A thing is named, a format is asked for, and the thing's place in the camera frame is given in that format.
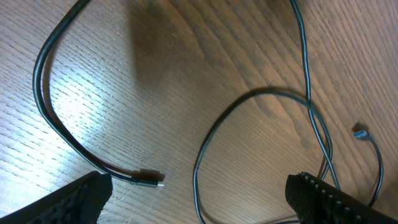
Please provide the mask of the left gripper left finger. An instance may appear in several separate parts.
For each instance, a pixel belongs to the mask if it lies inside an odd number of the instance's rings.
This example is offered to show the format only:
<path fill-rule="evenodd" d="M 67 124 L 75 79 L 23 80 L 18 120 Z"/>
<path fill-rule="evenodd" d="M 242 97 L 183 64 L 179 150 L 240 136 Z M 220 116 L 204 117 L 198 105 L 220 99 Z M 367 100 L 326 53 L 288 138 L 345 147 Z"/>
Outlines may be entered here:
<path fill-rule="evenodd" d="M 96 223 L 112 192 L 111 176 L 93 171 L 2 217 L 1 223 Z"/>

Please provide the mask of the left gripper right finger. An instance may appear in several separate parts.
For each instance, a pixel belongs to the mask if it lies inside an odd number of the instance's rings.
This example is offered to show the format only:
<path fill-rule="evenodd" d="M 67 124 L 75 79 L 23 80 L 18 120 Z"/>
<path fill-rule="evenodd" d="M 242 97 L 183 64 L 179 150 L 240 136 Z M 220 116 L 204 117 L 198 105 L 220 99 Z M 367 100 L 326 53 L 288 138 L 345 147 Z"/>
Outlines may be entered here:
<path fill-rule="evenodd" d="M 288 176 L 285 198 L 304 224 L 397 224 L 307 172 Z"/>

